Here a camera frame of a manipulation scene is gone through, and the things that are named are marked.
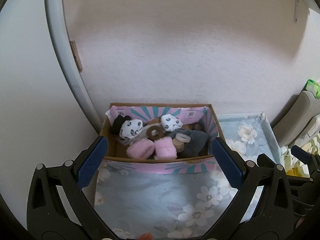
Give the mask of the person left hand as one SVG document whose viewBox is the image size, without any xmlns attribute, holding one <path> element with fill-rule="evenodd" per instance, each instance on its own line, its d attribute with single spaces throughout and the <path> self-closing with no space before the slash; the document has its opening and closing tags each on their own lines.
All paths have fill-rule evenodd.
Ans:
<svg viewBox="0 0 320 240">
<path fill-rule="evenodd" d="M 138 240 L 153 240 L 153 235 L 150 232 L 147 232 L 141 235 Z"/>
</svg>

